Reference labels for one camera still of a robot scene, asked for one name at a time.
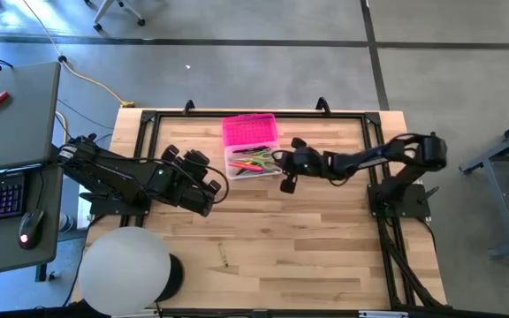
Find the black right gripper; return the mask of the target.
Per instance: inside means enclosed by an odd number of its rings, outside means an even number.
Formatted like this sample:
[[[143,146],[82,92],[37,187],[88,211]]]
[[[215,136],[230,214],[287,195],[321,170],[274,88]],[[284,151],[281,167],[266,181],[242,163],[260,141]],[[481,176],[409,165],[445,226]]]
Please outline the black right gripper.
[[[294,193],[298,175],[325,178],[327,166],[322,155],[312,148],[306,148],[307,143],[301,138],[292,139],[291,152],[284,152],[280,165],[287,176],[281,181],[280,191]]]

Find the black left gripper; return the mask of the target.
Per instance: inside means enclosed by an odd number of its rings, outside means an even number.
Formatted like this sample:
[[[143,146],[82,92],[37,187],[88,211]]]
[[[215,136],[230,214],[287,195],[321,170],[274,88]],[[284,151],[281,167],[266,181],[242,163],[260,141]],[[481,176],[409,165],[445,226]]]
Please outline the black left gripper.
[[[174,162],[179,154],[179,149],[169,145],[162,153],[162,159]],[[203,183],[196,185],[193,178],[185,176],[182,172],[176,172],[171,190],[173,205],[192,211],[200,216],[207,217],[213,207],[215,194],[221,190],[221,185],[211,180],[207,188]]]

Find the thick pink highlighter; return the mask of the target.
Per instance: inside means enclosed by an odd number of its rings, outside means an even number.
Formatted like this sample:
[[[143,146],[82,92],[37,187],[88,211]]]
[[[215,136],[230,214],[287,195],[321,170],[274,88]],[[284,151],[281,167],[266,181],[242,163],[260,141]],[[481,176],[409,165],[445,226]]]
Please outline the thick pink highlighter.
[[[262,166],[255,163],[230,162],[229,166],[233,168],[239,168],[240,170],[250,170],[256,172],[264,171]]]

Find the translucent supply box pink lid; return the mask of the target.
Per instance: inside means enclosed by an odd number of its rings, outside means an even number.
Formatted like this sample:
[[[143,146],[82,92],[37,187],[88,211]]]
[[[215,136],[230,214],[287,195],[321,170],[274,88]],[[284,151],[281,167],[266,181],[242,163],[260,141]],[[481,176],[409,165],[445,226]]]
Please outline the translucent supply box pink lid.
[[[229,166],[230,162],[254,163],[253,153],[239,154],[233,150],[268,146],[267,151],[280,149],[277,135],[277,121],[270,113],[246,114],[235,117],[226,117],[222,120],[222,133],[224,143],[224,160],[226,176],[228,179],[256,178],[277,175],[280,171],[265,172],[261,175],[235,176],[239,168]]]

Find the white globe table lamp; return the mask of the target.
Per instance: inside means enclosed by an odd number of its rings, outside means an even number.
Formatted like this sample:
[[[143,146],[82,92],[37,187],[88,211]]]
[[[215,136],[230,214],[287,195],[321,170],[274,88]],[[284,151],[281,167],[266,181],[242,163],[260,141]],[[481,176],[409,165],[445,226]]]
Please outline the white globe table lamp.
[[[141,227],[121,227],[97,239],[82,257],[82,298],[109,316],[135,314],[174,297],[184,283],[181,260]]]

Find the clear water bottle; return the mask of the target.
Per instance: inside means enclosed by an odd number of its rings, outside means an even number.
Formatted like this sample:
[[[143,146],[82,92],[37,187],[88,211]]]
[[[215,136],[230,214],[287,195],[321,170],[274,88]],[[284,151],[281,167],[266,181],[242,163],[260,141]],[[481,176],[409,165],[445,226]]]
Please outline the clear water bottle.
[[[72,229],[75,224],[75,220],[72,216],[61,213],[59,215],[58,232],[66,233]]]

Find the black computer mouse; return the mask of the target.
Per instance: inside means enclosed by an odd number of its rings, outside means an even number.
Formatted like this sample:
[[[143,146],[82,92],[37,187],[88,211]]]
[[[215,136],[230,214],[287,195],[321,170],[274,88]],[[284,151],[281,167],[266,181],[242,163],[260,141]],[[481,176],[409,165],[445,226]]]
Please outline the black computer mouse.
[[[42,224],[45,212],[42,209],[35,209],[26,212],[19,223],[18,243],[24,250],[35,248],[42,237]]]

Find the white office chair base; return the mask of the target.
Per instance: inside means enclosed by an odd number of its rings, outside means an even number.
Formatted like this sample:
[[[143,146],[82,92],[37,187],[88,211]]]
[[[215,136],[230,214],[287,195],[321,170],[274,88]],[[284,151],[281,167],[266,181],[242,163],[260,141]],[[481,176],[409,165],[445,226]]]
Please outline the white office chair base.
[[[103,30],[103,27],[100,24],[100,20],[113,3],[117,3],[122,9],[127,9],[129,12],[131,12],[137,18],[137,24],[139,26],[144,27],[146,25],[146,20],[136,9],[131,6],[129,0],[103,0],[97,8],[97,12],[93,19],[93,28],[95,31],[101,32]]]

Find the white label strip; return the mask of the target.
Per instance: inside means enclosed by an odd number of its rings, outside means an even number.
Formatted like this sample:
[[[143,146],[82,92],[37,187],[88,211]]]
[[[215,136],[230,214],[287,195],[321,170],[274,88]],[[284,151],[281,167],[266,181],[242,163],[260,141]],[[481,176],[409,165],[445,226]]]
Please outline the white label strip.
[[[376,310],[361,310],[358,312],[359,318],[409,318],[407,312],[399,311],[376,311]]]

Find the grey closed laptop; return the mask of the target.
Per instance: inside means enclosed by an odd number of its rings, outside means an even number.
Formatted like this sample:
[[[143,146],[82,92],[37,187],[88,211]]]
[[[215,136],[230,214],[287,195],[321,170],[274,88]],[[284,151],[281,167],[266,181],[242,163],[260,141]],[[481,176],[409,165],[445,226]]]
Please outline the grey closed laptop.
[[[61,65],[16,66],[0,71],[0,170],[46,163],[50,157]]]

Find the black aluminium table frame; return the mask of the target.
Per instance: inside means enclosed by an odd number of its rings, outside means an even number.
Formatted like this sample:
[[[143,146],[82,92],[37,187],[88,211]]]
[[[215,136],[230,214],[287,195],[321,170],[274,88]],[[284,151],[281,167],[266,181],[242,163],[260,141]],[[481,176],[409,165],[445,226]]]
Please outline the black aluminium table frame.
[[[111,150],[122,155],[160,156],[174,144],[199,149],[224,171],[221,122],[224,117],[273,113],[278,142],[289,147],[300,137],[310,147],[357,152],[406,132],[402,112],[337,110],[121,109]],[[183,262],[185,281],[172,299],[161,302],[176,317],[239,314],[254,316],[354,309],[391,309],[406,304],[410,292],[403,269],[381,252],[380,220],[368,209],[366,187],[386,168],[361,170],[347,184],[300,176],[294,194],[279,190],[283,175],[230,180],[224,202],[210,216],[153,203],[144,227],[159,234]],[[418,221],[402,220],[397,246],[424,291],[446,302],[432,239]],[[217,244],[224,245],[229,267]]]

